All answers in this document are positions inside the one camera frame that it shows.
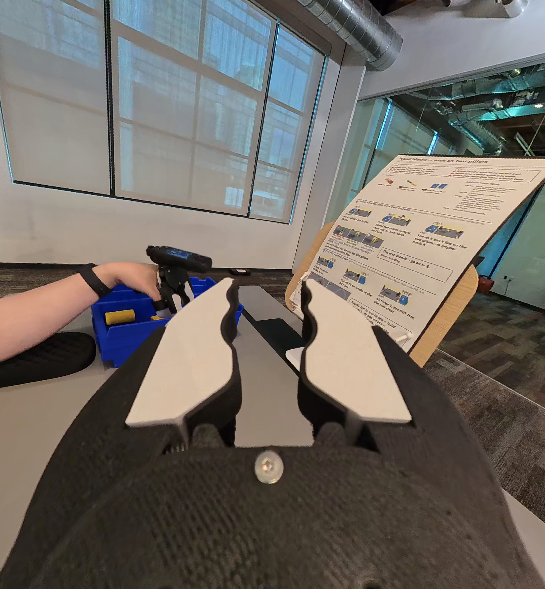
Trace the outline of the large glass window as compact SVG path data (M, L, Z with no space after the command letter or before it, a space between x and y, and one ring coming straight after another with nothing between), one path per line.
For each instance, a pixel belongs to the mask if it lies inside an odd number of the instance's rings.
M0 1L11 179L290 224L326 62L252 1Z

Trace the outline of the black table inset panel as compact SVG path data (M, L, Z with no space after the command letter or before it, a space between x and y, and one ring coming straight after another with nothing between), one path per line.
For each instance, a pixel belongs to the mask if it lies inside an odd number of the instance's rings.
M276 354L298 373L305 347L303 337L281 318L256 320L246 309L242 311L242 315Z

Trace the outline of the black wristband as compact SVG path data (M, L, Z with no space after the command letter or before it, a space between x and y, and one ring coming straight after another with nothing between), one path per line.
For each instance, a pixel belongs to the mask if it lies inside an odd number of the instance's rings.
M97 274L94 272L95 268L96 266L94 264L87 264L86 266L82 266L79 269L78 274L100 299L110 295L113 291L113 288L107 286L99 278L99 276L97 276Z

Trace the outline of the printed instruction board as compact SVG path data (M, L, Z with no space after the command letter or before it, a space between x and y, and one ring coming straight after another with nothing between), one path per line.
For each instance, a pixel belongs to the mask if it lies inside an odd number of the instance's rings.
M298 273L412 351L467 268L545 182L545 157L402 154L347 204Z

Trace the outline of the silver spiral air duct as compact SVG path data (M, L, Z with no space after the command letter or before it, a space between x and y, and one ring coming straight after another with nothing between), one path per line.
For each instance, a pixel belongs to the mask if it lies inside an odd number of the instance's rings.
M403 39L370 1L299 1L315 18L365 59L385 71L400 55Z

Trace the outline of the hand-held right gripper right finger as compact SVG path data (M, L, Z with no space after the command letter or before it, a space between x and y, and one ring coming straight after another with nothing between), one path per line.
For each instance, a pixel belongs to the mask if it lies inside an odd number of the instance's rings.
M314 438L324 425L357 442L372 423L409 425L412 416L379 344L386 335L314 279L301 283L298 408Z

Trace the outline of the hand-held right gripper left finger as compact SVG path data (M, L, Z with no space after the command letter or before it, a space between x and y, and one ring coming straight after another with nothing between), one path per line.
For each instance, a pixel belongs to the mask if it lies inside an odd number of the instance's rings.
M231 431L242 404L234 339L239 284L225 278L167 323L125 424L175 426L185 441L209 423Z

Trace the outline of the person's left forearm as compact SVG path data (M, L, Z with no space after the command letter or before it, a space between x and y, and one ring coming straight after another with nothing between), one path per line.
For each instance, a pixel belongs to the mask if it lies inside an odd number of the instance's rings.
M81 275L0 298L0 362L46 340L98 299Z

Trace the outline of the blue plastic bin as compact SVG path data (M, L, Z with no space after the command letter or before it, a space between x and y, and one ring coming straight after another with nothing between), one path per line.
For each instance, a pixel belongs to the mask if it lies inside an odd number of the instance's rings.
M232 319L232 307L226 300L225 287L217 287L217 294L208 295L207 300L182 309L181 316L159 321L150 320L156 315L152 299L125 285L118 285L112 293L100 298L91 307L95 337L104 362L111 362L115 368L126 360L160 328L165 328L162 342L157 351L160 358L166 354L181 355L184 360L197 360L200 355L215 352L231 356L228 345L237 335L237 325L244 306L239 304ZM134 323L107 327L106 312L133 309Z

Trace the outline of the person's left hand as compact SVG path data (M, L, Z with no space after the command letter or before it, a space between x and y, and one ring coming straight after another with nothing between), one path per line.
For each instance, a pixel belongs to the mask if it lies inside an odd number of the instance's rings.
M123 284L134 291L144 293L152 301L161 300L158 289L158 266L147 263L117 262L105 265L107 286Z

